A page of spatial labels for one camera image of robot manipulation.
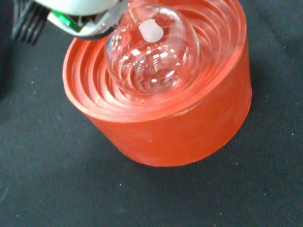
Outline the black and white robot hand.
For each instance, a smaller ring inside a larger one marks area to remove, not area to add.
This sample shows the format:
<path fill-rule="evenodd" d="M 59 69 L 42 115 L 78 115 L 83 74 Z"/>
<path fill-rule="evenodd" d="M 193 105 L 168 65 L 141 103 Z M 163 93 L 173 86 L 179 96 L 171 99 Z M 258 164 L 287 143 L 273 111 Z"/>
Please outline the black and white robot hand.
<path fill-rule="evenodd" d="M 112 33 L 128 10 L 127 0 L 15 0 L 11 37 L 36 44 L 46 22 L 84 40 Z"/>

